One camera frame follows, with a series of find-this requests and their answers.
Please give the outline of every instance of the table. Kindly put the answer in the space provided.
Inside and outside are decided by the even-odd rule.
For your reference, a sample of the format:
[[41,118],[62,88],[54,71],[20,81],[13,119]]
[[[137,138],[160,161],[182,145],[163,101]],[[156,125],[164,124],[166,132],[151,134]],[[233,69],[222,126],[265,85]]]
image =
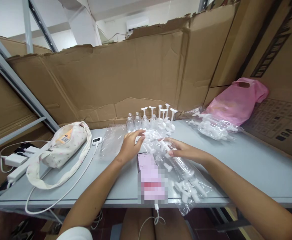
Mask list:
[[[174,121],[174,125],[176,126],[176,130],[171,137],[211,153],[282,206],[292,208],[292,160],[265,146],[261,142],[250,138],[244,133],[236,133],[236,140],[233,142],[215,141],[195,131],[184,120]],[[92,138],[104,136],[105,131],[106,129],[91,130]],[[29,202],[29,209],[46,208],[58,200],[81,175],[88,164],[88,160],[90,160],[93,155],[94,148],[95,146],[91,147],[85,161],[78,171],[65,184],[51,190],[35,189]],[[63,168],[50,171],[44,180],[50,184],[56,183],[57,180],[77,162],[80,152],[81,150],[79,150]],[[83,175],[75,188],[59,202],[56,207],[71,208],[80,194],[97,178],[111,161],[112,159],[109,159],[109,161],[102,161],[98,158],[98,155],[96,155],[87,169],[87,172]],[[208,198],[202,199],[202,201],[194,205],[194,207],[234,206],[232,201],[213,181],[206,170],[199,164],[196,164],[196,166],[212,183],[215,191],[209,193]],[[42,164],[41,176],[46,170],[47,167]],[[137,163],[136,158],[134,158],[122,169],[121,174],[105,201],[104,207],[149,207],[148,205],[137,204],[137,175]],[[24,175],[16,184],[0,196],[0,208],[12,210],[23,209],[31,189],[32,185]],[[159,207],[176,207],[176,203],[179,202],[180,195],[177,194],[172,189],[172,185],[170,185],[168,188],[168,204],[163,204]]]

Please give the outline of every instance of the phone charging cable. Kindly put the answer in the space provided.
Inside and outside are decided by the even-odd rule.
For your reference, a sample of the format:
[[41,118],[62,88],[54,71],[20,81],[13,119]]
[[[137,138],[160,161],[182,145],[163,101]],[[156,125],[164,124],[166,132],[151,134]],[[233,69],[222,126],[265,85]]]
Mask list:
[[[95,151],[94,151],[94,154],[93,154],[93,156],[92,156],[92,158],[91,158],[91,160],[89,161],[89,163],[88,163],[88,165],[87,165],[87,167],[85,168],[85,170],[83,171],[83,173],[80,175],[80,177],[77,179],[77,181],[74,183],[74,185],[60,198],[60,199],[58,199],[53,205],[51,205],[50,207],[48,207],[48,208],[46,208],[46,209],[44,209],[44,210],[42,210],[42,211],[38,211],[38,212],[30,212],[29,210],[28,210],[28,202],[29,202],[29,199],[30,199],[30,196],[32,195],[32,193],[33,193],[33,191],[35,190],[35,188],[36,187],[33,187],[33,189],[30,191],[30,193],[29,193],[29,195],[28,195],[28,198],[27,198],[27,200],[26,200],[26,205],[25,205],[25,212],[26,213],[28,213],[28,214],[31,214],[31,215],[36,215],[36,214],[41,214],[41,213],[43,213],[43,212],[46,212],[46,211],[48,211],[48,210],[50,210],[51,208],[53,208],[57,203],[59,203],[75,186],[76,186],[76,184],[79,182],[79,180],[82,178],[82,176],[85,174],[85,172],[87,171],[87,169],[88,169],[88,167],[90,166],[90,163],[92,162],[92,160],[93,160],[93,158],[94,158],[94,156],[95,156],[95,153],[96,153],[96,151],[97,151],[97,148],[98,148],[98,143],[99,142],[96,142],[96,143],[93,143],[93,145],[96,145],[96,147],[95,147]],[[50,172],[50,170],[52,170],[52,168],[51,169],[49,169],[42,177],[41,177],[41,179],[43,179],[46,175],[47,175],[47,173],[49,173]]]
[[159,219],[160,219],[160,218],[163,220],[163,223],[161,223],[161,222],[160,222],[160,223],[161,223],[161,224],[164,224],[164,225],[166,224],[166,221],[164,220],[164,218],[159,216],[159,206],[158,206],[158,204],[155,204],[155,210],[157,211],[157,217],[149,217],[149,218],[147,218],[147,219],[144,221],[144,223],[142,224],[142,227],[141,227],[140,230],[139,230],[138,240],[140,239],[140,232],[142,231],[142,228],[143,228],[144,224],[145,224],[149,219],[151,219],[151,218],[154,219],[154,221],[153,221],[154,225],[157,225],[157,224],[159,223]]

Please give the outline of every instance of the clear plastic bottle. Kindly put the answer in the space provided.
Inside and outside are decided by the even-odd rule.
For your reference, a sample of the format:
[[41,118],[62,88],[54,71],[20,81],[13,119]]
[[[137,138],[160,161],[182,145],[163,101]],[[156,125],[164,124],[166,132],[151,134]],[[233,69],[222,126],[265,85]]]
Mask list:
[[149,128],[149,119],[146,117],[146,115],[143,116],[142,127],[143,127],[143,129]]
[[126,125],[127,125],[127,131],[128,132],[133,132],[134,131],[134,122],[133,122],[131,117],[127,118]]
[[134,122],[134,116],[131,113],[128,113],[128,117],[131,117],[132,121]]
[[136,118],[137,116],[140,117],[139,112],[136,112],[136,113],[135,113],[135,118]]
[[135,129],[136,130],[142,128],[142,121],[140,120],[140,116],[136,116],[134,122],[135,122]]
[[155,114],[150,118],[150,129],[157,129],[158,119]]

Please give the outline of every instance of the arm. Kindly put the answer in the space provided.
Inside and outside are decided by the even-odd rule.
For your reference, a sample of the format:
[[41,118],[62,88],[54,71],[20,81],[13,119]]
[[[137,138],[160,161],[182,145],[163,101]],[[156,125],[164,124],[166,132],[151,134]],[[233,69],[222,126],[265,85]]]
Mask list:
[[[72,227],[91,226],[102,208],[105,199],[108,196],[108,193],[117,179],[122,167],[139,152],[145,139],[142,134],[143,132],[145,132],[145,130],[138,130],[125,135],[119,154],[77,199],[67,214],[66,219],[64,220],[64,223],[59,231],[59,235]],[[142,137],[135,145],[135,139],[138,135]]]
[[179,149],[170,151],[169,155],[203,165],[265,239],[292,239],[292,214],[285,208],[209,153],[175,139],[168,138],[168,141]]

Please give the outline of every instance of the sleeve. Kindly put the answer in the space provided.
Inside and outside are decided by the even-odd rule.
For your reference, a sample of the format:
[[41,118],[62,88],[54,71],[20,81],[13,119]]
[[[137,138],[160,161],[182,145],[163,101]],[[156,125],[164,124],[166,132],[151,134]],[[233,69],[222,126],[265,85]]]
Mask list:
[[93,240],[93,237],[87,228],[73,227],[63,232],[57,240]]

